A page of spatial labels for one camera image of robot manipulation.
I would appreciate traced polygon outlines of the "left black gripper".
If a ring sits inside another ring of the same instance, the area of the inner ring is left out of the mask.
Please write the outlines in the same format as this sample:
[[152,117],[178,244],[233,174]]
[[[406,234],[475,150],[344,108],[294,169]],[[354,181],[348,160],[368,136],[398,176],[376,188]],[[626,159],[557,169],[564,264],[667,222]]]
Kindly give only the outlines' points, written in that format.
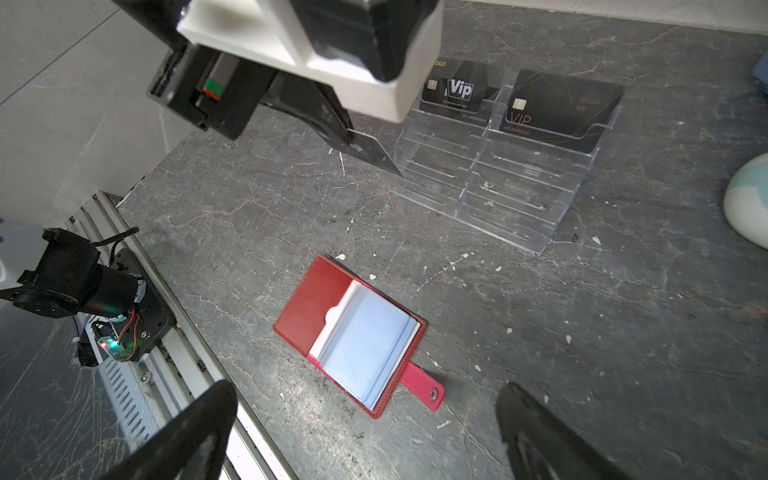
[[169,47],[149,98],[200,130],[235,140],[259,103],[309,125],[328,145],[352,155],[352,120],[333,89],[210,47],[178,32],[188,1],[118,0],[116,5]]

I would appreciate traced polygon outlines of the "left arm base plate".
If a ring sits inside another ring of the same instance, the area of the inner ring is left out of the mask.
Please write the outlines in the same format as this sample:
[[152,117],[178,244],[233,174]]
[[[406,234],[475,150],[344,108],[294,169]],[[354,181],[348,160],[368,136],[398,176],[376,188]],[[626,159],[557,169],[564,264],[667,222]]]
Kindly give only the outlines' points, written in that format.
[[76,360],[84,367],[97,367],[106,360],[138,363],[176,324],[167,302],[149,281],[146,270],[131,250],[121,249],[112,267],[140,276],[143,297],[116,317],[85,313],[77,316],[83,325],[75,342],[75,353]]

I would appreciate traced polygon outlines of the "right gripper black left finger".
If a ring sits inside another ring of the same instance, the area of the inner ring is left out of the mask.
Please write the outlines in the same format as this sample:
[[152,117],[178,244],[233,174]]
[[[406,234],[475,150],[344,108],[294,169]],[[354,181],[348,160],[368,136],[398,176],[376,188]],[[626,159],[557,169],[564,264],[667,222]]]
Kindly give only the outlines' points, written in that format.
[[230,381],[215,382],[105,479],[217,479],[237,415]]

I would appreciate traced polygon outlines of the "black VIP logo card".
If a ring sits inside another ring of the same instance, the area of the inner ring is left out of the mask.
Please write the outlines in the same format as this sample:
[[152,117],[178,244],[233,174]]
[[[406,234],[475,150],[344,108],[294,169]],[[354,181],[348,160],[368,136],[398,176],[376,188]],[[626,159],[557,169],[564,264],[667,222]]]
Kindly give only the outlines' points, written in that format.
[[507,72],[495,64],[439,57],[423,85],[419,109],[479,114],[496,100]]

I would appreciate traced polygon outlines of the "clear acrylic organizer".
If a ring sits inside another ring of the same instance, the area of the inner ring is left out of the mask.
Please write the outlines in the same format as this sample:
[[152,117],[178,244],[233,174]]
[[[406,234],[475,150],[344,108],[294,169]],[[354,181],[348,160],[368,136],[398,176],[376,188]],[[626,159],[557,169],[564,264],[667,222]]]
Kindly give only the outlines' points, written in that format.
[[512,89],[481,109],[479,126],[412,108],[395,145],[393,194],[533,254],[558,230],[601,153],[501,130]]

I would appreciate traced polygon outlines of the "red card holder wallet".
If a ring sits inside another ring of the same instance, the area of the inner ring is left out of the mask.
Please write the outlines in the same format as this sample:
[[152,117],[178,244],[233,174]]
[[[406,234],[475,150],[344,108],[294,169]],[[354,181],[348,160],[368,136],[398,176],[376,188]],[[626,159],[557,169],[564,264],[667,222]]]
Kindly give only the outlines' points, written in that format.
[[373,419],[402,385],[436,411],[445,388],[411,361],[427,322],[340,263],[318,256],[273,331]]

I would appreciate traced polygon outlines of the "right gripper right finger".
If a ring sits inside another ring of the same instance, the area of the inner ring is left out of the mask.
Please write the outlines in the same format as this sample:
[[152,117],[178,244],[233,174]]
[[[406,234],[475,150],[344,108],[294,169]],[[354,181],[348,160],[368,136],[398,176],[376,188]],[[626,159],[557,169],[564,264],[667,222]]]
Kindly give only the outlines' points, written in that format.
[[495,413],[516,479],[629,477],[515,382],[500,390]]

